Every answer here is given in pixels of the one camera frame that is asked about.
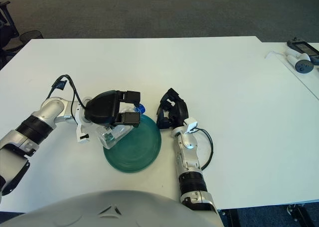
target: white table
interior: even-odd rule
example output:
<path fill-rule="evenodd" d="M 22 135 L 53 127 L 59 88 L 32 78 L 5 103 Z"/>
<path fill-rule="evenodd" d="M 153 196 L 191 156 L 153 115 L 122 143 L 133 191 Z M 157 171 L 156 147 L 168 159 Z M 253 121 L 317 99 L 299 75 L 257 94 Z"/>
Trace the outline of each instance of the white table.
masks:
<path fill-rule="evenodd" d="M 319 43 L 310 43 L 314 48 L 319 50 Z M 269 51 L 276 51 L 278 53 L 284 53 L 288 48 L 285 43 L 281 42 L 264 42 L 263 46 Z M 273 56 L 269 56 L 268 58 L 273 57 L 278 58 L 291 72 L 296 76 L 306 88 L 309 89 L 310 92 L 313 93 L 314 96 L 319 100 L 319 66 L 314 66 L 314 69 L 307 74 L 299 73 L 295 70 L 295 68 L 287 61 L 284 56 L 274 54 Z"/>
<path fill-rule="evenodd" d="M 218 209 L 319 199 L 319 101 L 277 58 L 264 59 L 268 51 L 256 37 L 32 40 L 0 71 L 0 136 L 37 110 L 64 73 L 82 98 L 140 91 L 153 120 L 172 87 L 213 138 L 204 177 Z M 71 99 L 71 88 L 54 95 Z M 0 211 L 28 212 L 114 189 L 178 200 L 173 139 L 169 130 L 161 134 L 155 162 L 124 174 L 108 164 L 92 134 L 90 143 L 77 144 L 75 125 L 60 123 Z M 197 138 L 203 163 L 209 147 Z"/>

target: black chair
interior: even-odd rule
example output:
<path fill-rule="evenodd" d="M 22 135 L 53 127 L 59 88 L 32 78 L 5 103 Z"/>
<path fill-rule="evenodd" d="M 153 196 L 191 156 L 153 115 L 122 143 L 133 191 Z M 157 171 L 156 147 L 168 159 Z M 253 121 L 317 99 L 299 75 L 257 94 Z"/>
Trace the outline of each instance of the black chair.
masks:
<path fill-rule="evenodd" d="M 0 2 L 0 57 L 1 57 L 1 66 L 0 69 L 5 66 L 8 62 L 7 57 L 14 56 L 16 51 L 20 50 L 24 44 L 17 46 L 15 48 L 4 50 L 3 48 L 8 45 L 12 38 L 18 37 L 19 32 L 16 29 L 14 22 L 10 16 L 10 13 L 7 9 L 9 1 Z"/>

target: green plastic plate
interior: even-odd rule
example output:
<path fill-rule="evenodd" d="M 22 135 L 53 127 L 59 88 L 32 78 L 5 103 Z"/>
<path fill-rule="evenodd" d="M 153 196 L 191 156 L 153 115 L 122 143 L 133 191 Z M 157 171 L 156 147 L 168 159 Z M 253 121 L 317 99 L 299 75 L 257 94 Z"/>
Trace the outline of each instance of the green plastic plate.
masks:
<path fill-rule="evenodd" d="M 111 149 L 103 148 L 108 162 L 115 169 L 134 173 L 148 167 L 160 152 L 161 137 L 156 123 L 142 115 L 138 128 L 134 128 Z"/>

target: white cable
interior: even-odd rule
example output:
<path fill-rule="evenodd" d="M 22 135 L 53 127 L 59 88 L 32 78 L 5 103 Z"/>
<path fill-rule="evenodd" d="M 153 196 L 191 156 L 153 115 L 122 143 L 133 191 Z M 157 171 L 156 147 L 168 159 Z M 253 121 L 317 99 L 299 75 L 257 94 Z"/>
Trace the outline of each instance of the white cable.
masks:
<path fill-rule="evenodd" d="M 281 55 L 281 56 L 286 56 L 280 52 L 275 52 L 275 51 L 270 51 L 268 52 L 268 54 L 265 56 L 265 59 L 267 59 L 268 57 L 270 57 L 272 54 L 277 54 L 277 55 Z"/>
<path fill-rule="evenodd" d="M 279 54 L 279 55 L 281 55 L 281 56 L 286 57 L 285 55 L 283 55 L 283 54 L 281 54 L 281 53 L 278 53 L 278 52 L 275 52 L 275 51 L 271 51 L 271 52 L 269 52 L 269 53 L 266 55 L 265 58 L 267 58 L 271 53 L 273 53 L 273 54 Z M 303 81 L 300 80 L 300 78 L 296 75 L 296 73 L 295 73 L 294 71 L 292 71 L 292 70 L 289 68 L 289 66 L 287 66 L 287 64 L 286 64 L 284 61 L 282 61 L 282 60 L 281 60 L 280 58 L 278 58 L 278 57 L 276 57 L 276 58 L 277 58 L 277 59 L 302 83 L 302 85 L 304 85 L 304 87 L 307 88 L 308 91 L 319 101 L 319 97 L 317 97 L 317 96 L 310 90 L 310 88 L 307 87 L 306 84 L 304 84 Z"/>

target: silver robot arm segment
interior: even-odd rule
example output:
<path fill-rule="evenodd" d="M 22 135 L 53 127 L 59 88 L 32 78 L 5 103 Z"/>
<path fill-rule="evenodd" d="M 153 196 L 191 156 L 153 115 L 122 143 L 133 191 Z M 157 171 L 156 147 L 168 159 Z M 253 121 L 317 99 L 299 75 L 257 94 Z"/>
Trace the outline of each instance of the silver robot arm segment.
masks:
<path fill-rule="evenodd" d="M 56 123 L 67 120 L 73 120 L 71 101 L 52 97 L 0 140 L 0 197 L 9 194 L 28 170 L 30 163 L 25 156 L 32 156 L 39 149 Z"/>
<path fill-rule="evenodd" d="M 184 120 L 184 126 L 172 131 L 177 142 L 176 169 L 181 192 L 180 202 L 192 210 L 216 212 L 197 157 L 197 140 L 192 134 L 192 129 L 196 126 L 197 121 L 190 117 Z"/>

